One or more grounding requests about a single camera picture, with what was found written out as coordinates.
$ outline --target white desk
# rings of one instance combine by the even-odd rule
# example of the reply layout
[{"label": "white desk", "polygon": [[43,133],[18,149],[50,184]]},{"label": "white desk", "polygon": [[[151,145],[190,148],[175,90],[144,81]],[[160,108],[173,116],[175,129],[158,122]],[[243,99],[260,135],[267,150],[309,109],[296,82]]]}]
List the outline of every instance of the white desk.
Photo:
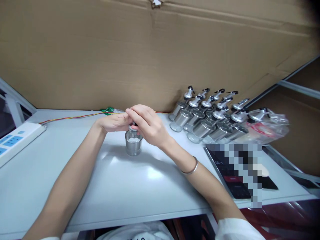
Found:
[{"label": "white desk", "polygon": [[[93,111],[39,110],[28,121],[80,116]],[[0,239],[20,239],[37,218],[48,194],[93,122],[104,115],[47,124],[47,130],[0,169]],[[203,146],[191,143],[185,132],[169,133],[217,176]],[[178,168],[158,148],[143,142],[142,153],[125,152],[124,132],[108,133],[98,154],[89,186],[67,232],[211,212],[209,205]],[[269,156],[264,165],[279,190],[263,190],[263,205],[314,199]],[[249,201],[236,201],[239,208]]]}]

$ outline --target pixelated area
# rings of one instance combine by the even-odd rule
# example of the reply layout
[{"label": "pixelated area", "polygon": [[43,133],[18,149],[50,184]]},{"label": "pixelated area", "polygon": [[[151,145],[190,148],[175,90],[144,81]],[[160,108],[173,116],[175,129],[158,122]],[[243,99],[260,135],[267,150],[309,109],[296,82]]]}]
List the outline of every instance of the pixelated area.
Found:
[{"label": "pixelated area", "polygon": [[233,164],[235,174],[243,178],[243,184],[251,195],[251,208],[262,208],[262,184],[258,177],[263,176],[261,144],[214,144],[212,151],[224,151],[225,158]]}]

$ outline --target bangle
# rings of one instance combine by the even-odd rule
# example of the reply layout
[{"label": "bangle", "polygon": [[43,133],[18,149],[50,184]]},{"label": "bangle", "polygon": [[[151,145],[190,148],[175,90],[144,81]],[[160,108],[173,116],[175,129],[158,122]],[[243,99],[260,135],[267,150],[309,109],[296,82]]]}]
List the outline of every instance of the bangle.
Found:
[{"label": "bangle", "polygon": [[193,169],[191,172],[188,172],[188,173],[182,172],[182,171],[180,170],[184,175],[190,175],[190,174],[194,173],[194,172],[197,170],[198,165],[199,165],[199,161],[198,161],[198,159],[197,159],[195,156],[193,156],[193,157],[194,157],[194,159],[196,160],[196,166],[194,167],[194,169]]}]

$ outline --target white power strip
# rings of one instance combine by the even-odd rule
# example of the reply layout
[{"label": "white power strip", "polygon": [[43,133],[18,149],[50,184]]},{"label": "white power strip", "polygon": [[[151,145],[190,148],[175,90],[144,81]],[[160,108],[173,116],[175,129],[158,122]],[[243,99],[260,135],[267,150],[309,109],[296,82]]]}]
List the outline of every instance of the white power strip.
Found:
[{"label": "white power strip", "polygon": [[46,126],[25,122],[0,139],[0,168],[46,130]]}]

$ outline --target plastic bag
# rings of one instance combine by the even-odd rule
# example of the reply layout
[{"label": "plastic bag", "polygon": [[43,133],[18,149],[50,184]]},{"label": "plastic bag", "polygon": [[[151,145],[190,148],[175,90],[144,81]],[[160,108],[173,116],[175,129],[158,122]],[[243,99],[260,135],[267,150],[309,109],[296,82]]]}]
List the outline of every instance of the plastic bag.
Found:
[{"label": "plastic bag", "polygon": [[265,116],[263,122],[250,124],[245,122],[249,133],[234,140],[240,144],[267,144],[284,137],[289,132],[289,121],[284,114],[276,114],[268,109],[270,118]]}]

